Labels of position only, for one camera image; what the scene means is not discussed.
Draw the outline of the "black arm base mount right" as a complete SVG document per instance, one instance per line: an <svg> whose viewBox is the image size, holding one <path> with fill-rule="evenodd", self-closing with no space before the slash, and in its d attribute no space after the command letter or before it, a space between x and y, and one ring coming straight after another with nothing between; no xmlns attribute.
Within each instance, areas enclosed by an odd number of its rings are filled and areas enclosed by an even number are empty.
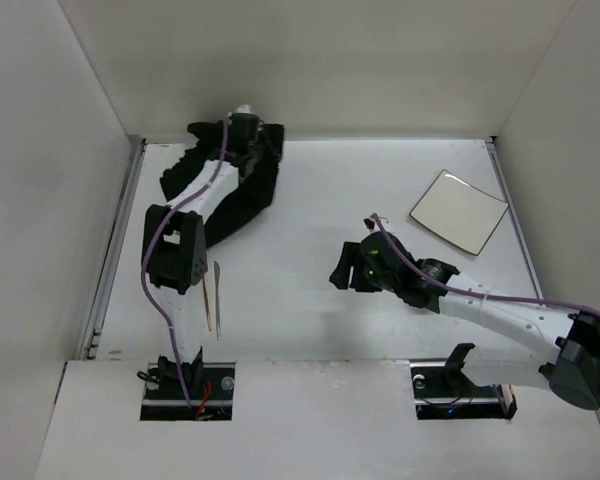
<svg viewBox="0 0 600 480"><path fill-rule="evenodd" d="M518 408L507 385L477 386L461 370L472 343L457 345L446 359L410 363L418 420L512 420Z"/></svg>

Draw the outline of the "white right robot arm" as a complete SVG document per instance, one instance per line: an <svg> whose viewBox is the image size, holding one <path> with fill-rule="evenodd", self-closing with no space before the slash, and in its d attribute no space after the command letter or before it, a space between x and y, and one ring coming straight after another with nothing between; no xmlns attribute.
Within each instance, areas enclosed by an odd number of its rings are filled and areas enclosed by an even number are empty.
<svg viewBox="0 0 600 480"><path fill-rule="evenodd" d="M600 408L600 312L512 297L434 258L415 259L391 233L345 242L329 281L339 290L394 294L410 307L468 321L514 342L502 349L458 344L446 371L476 386L548 390L566 403Z"/></svg>

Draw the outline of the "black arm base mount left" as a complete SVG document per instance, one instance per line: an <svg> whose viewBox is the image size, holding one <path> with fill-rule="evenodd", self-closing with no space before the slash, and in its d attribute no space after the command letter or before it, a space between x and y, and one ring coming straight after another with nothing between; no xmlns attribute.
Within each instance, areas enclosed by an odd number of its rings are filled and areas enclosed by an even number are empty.
<svg viewBox="0 0 600 480"><path fill-rule="evenodd" d="M233 415L235 363L205 363L198 356L177 367L164 356L139 370L144 383L141 421L230 421Z"/></svg>

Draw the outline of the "black cloth placemat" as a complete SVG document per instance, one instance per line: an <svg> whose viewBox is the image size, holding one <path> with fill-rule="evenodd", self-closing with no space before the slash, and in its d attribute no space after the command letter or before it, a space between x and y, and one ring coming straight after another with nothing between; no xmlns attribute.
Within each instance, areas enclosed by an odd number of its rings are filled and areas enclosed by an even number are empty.
<svg viewBox="0 0 600 480"><path fill-rule="evenodd" d="M223 138L223 123L193 122L187 131L196 137L195 146L185 150L180 159L163 171L160 186L167 201L200 178L206 166L219 159ZM260 139L264 143L265 173L262 177L240 178L237 187L220 199L218 206L205 218L206 245L211 248L222 242L256 218L274 199L285 140L282 124L261 124Z"/></svg>

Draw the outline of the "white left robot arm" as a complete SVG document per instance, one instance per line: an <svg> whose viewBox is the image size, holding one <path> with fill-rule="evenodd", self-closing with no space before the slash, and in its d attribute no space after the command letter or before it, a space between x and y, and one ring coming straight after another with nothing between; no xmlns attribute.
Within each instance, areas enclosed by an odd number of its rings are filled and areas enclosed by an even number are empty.
<svg viewBox="0 0 600 480"><path fill-rule="evenodd" d="M242 109L217 122L193 122L196 143L159 178L165 201L145 213L141 286L167 324L171 350L159 367L191 383L200 362L186 321L160 306L153 291L180 296L203 282L208 251L273 202L285 129Z"/></svg>

